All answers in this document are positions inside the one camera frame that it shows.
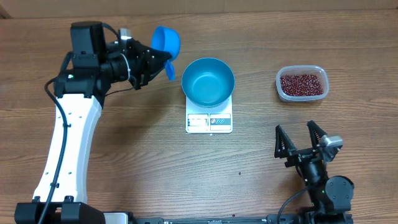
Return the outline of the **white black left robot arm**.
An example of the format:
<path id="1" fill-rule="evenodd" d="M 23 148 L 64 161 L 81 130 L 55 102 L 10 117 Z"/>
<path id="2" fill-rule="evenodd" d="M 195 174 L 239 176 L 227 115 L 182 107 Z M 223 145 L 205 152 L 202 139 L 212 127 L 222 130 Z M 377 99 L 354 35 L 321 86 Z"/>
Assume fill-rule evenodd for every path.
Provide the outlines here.
<path id="1" fill-rule="evenodd" d="M 16 223 L 134 222 L 130 212 L 102 212 L 87 203 L 93 133 L 113 83 L 127 81 L 138 90 L 161 72 L 175 79 L 172 62 L 181 41 L 175 30 L 160 26 L 150 46 L 133 39 L 125 28 L 115 31 L 114 42 L 107 42 L 107 29 L 109 25 L 100 21 L 71 25 L 73 49 L 59 74 L 44 86 L 56 106 L 49 155 L 32 201 L 16 206 Z"/>

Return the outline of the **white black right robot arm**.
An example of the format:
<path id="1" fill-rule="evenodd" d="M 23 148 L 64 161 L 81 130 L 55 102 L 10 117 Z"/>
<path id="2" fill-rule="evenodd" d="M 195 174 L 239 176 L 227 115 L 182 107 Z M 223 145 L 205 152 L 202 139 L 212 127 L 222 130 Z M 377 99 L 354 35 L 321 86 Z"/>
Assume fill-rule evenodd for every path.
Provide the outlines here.
<path id="1" fill-rule="evenodd" d="M 286 167 L 294 167 L 305 187 L 288 198 L 276 215 L 268 215 L 274 223 L 353 223 L 351 200 L 354 183 L 347 177 L 328 176 L 327 164 L 333 161 L 343 147 L 343 139 L 330 136 L 313 120 L 307 122 L 312 146 L 297 149 L 282 126 L 275 127 L 274 157 L 286 158 Z M 302 207 L 297 214 L 283 215 L 285 207 L 297 197 L 308 193 L 310 207 Z"/>

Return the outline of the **blue plastic scoop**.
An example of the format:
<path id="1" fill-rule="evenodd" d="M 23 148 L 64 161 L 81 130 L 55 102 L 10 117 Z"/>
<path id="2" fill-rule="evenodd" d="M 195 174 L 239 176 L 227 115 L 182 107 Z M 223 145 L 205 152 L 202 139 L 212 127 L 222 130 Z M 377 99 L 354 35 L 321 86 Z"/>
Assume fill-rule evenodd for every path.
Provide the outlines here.
<path id="1" fill-rule="evenodd" d="M 152 36 L 151 48 L 167 52 L 171 55 L 171 58 L 164 63 L 165 72 L 170 81 L 175 80 L 175 69 L 172 62 L 178 57 L 180 52 L 180 36 L 177 31 L 164 27 L 158 26 Z"/>

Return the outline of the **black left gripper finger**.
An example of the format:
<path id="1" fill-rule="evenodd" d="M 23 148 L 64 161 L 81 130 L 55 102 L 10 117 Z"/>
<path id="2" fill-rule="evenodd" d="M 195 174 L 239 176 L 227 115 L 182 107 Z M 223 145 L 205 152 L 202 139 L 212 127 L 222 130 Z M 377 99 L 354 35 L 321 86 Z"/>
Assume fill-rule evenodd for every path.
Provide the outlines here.
<path id="1" fill-rule="evenodd" d="M 166 60 L 147 60 L 146 61 L 146 81 L 152 81 L 165 67 Z"/>
<path id="2" fill-rule="evenodd" d="M 172 55 L 169 52 L 156 50 L 142 43 L 139 43 L 139 56 L 141 59 L 146 61 L 152 59 L 169 60 L 172 58 Z"/>

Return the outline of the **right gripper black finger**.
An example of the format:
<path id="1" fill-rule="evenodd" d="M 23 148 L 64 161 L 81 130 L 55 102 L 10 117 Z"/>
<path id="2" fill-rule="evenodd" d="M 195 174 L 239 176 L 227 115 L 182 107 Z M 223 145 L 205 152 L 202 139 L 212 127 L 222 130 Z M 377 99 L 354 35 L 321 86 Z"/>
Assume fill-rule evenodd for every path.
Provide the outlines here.
<path id="1" fill-rule="evenodd" d="M 281 125 L 275 127 L 275 158 L 285 158 L 292 155 L 292 153 L 296 150 L 293 142 L 286 134 L 286 132 L 282 129 Z"/>
<path id="2" fill-rule="evenodd" d="M 314 120 L 308 121 L 307 122 L 307 127 L 310 133 L 310 139 L 311 139 L 311 144 L 314 149 L 318 147 L 318 144 L 320 142 L 320 139 L 324 136 L 327 135 L 324 130 L 322 130 L 321 127 L 319 127 Z"/>

